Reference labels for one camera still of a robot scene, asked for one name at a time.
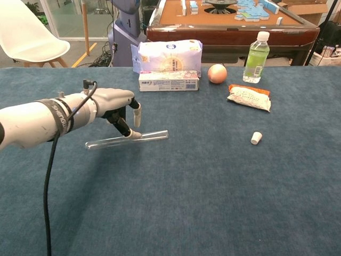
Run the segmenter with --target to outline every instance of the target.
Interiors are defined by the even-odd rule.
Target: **water bottle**
[[[261,74],[270,51],[267,44],[269,35],[269,32],[260,31],[257,36],[257,41],[251,44],[244,69],[244,82],[256,84],[261,80]]]

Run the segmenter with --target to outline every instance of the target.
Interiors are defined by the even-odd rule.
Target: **black strap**
[[[0,123],[0,144],[3,142],[4,138],[5,138],[5,129]]]
[[[105,112],[107,114],[106,119],[110,124],[113,124],[116,129],[125,137],[130,135],[130,128],[127,125],[126,121],[120,115],[119,110],[112,110]]]
[[[62,104],[64,105],[64,107],[66,107],[66,109],[68,110],[69,113],[72,112],[72,110],[71,110],[71,108],[69,107],[69,105],[67,105],[64,101],[62,101],[62,100],[59,99],[59,98],[54,98],[54,99],[57,100],[57,101],[59,101],[60,103],[62,103]],[[69,128],[69,131],[68,131],[68,132],[71,132],[72,129],[74,128],[74,123],[75,123],[74,117],[72,117],[72,118],[69,120],[69,122],[70,122],[70,128]]]
[[[42,99],[37,101],[47,106],[47,108],[51,111],[60,136],[66,134],[68,132],[68,118],[60,105],[51,99]]]

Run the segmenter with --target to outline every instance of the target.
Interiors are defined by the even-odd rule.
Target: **robotic arm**
[[[70,95],[61,93],[58,98],[43,99],[23,105],[0,109],[0,150],[8,145],[21,148],[34,147],[90,124],[96,117],[105,118],[125,137],[137,139],[141,134],[133,131],[125,122],[126,106],[134,109],[134,126],[141,122],[141,105],[134,93],[128,90],[98,88],[81,109],[68,120],[74,109],[92,90],[94,84],[84,80],[83,92]]]

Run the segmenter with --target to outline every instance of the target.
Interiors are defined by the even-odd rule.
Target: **cardboard box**
[[[300,16],[301,18],[315,24],[319,25],[322,14],[328,12],[328,6],[326,4],[300,4],[303,1],[295,2],[294,5],[288,4],[288,0],[285,2],[278,3],[279,6],[288,9],[290,12]]]
[[[141,92],[197,91],[199,78],[195,70],[141,71],[139,89]]]
[[[322,57],[331,57],[331,54],[335,50],[335,47],[332,46],[325,46],[323,47],[323,51],[321,52]]]
[[[309,62],[311,66],[341,66],[341,56],[339,57],[322,57],[314,52]]]
[[[334,23],[341,23],[341,14],[340,12],[335,13],[335,16],[332,20]]]

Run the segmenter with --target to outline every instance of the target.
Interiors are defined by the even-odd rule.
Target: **floor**
[[[93,62],[96,58],[98,58],[102,54],[102,48],[105,42],[90,42],[90,46],[94,43],[97,43],[93,50],[90,52],[90,56],[86,56],[79,64],[83,65],[80,67],[87,67],[87,63]],[[86,51],[85,49],[85,42],[70,42],[71,48],[68,53],[63,56],[64,61],[71,67]],[[242,67],[244,64],[243,60],[238,60],[237,63],[226,63],[227,67]],[[211,63],[203,63],[205,67],[209,67]],[[289,60],[287,58],[276,58],[276,59],[268,59],[266,61],[266,66],[289,66]],[[9,58],[2,48],[0,48],[0,68],[7,68],[7,67],[23,67],[23,63],[14,61]]]

